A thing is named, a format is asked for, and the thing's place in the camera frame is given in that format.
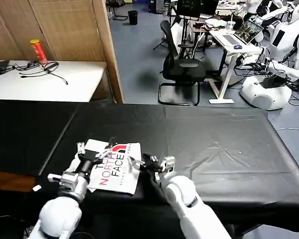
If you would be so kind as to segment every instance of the wall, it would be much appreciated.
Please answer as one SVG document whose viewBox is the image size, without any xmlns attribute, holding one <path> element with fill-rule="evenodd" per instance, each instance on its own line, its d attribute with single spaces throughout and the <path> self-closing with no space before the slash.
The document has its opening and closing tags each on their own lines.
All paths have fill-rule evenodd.
<svg viewBox="0 0 299 239">
<path fill-rule="evenodd" d="M 103 0 L 0 0 L 0 60 L 36 59 L 35 38 L 48 60 L 106 61 L 114 98 L 123 102 Z M 97 92 L 105 96 L 102 86 Z"/>
</svg>

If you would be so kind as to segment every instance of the black tablecloth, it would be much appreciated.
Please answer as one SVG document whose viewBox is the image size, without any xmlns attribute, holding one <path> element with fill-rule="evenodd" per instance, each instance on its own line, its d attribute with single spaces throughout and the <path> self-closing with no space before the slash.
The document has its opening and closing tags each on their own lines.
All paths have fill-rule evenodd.
<svg viewBox="0 0 299 239">
<path fill-rule="evenodd" d="M 0 100 L 0 171 L 40 175 L 79 106 Z"/>
<path fill-rule="evenodd" d="M 262 110 L 82 105 L 38 180 L 40 194 L 55 189 L 45 176 L 68 167 L 76 142 L 110 137 L 140 142 L 142 152 L 158 157 L 175 156 L 176 170 L 194 181 L 225 223 L 299 230 L 299 166 Z M 133 196 L 96 191 L 84 203 L 90 211 L 153 213 L 162 203 L 145 178 L 140 176 Z"/>
</svg>

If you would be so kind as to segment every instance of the office chair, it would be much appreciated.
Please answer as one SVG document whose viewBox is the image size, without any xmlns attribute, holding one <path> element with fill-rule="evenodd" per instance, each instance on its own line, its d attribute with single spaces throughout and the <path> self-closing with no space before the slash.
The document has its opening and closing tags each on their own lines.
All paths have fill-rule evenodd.
<svg viewBox="0 0 299 239">
<path fill-rule="evenodd" d="M 111 8 L 113 8 L 113 15 L 114 15 L 114 17 L 112 18 L 113 20 L 125 21 L 126 19 L 129 18 L 129 16 L 116 15 L 115 13 L 115 8 L 125 5 L 124 0 L 109 0 L 107 5 L 109 6 L 109 12 L 111 12 Z"/>
<path fill-rule="evenodd" d="M 203 64 L 196 59 L 178 59 L 176 47 L 173 42 L 170 26 L 167 20 L 160 23 L 162 31 L 166 35 L 169 53 L 163 65 L 163 77 L 175 83 L 160 83 L 158 90 L 158 102 L 163 105 L 197 106 L 200 100 L 200 82 L 205 80 L 205 69 Z M 179 45 L 180 48 L 192 48 L 193 45 Z M 193 104 L 163 102 L 160 100 L 162 86 L 191 87 L 197 84 L 197 102 Z"/>
</svg>

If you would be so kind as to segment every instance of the monitor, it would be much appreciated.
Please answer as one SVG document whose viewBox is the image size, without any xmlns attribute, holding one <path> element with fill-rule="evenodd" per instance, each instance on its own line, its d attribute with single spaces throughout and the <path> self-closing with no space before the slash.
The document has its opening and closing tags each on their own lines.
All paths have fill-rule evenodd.
<svg viewBox="0 0 299 239">
<path fill-rule="evenodd" d="M 202 0 L 201 14 L 214 15 L 218 6 L 219 0 Z"/>
<path fill-rule="evenodd" d="M 199 19 L 201 8 L 200 1 L 201 0 L 178 0 L 177 15 Z"/>
<path fill-rule="evenodd" d="M 235 35 L 244 43 L 250 43 L 261 31 L 263 27 L 255 24 L 254 22 L 247 20 L 241 27 L 235 32 Z"/>
</svg>

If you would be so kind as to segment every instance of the wooden panel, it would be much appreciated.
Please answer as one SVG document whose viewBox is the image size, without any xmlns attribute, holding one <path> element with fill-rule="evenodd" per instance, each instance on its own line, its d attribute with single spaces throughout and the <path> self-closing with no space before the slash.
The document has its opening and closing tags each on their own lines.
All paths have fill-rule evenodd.
<svg viewBox="0 0 299 239">
<path fill-rule="evenodd" d="M 0 190 L 29 192 L 34 183 L 34 177 L 0 172 Z"/>
<path fill-rule="evenodd" d="M 24 58 L 0 16 L 0 60 Z"/>
<path fill-rule="evenodd" d="M 29 1 L 56 60 L 104 60 L 90 0 Z"/>
<path fill-rule="evenodd" d="M 91 0 L 94 7 L 95 18 L 102 40 L 104 57 L 109 72 L 109 79 L 114 98 L 117 103 L 123 103 L 123 92 L 121 87 L 118 65 L 116 62 L 110 24 L 105 7 L 105 0 Z"/>
<path fill-rule="evenodd" d="M 28 0 L 0 0 L 0 14 L 27 60 L 36 60 L 30 40 L 39 39 L 49 60 L 53 60 Z"/>
</svg>

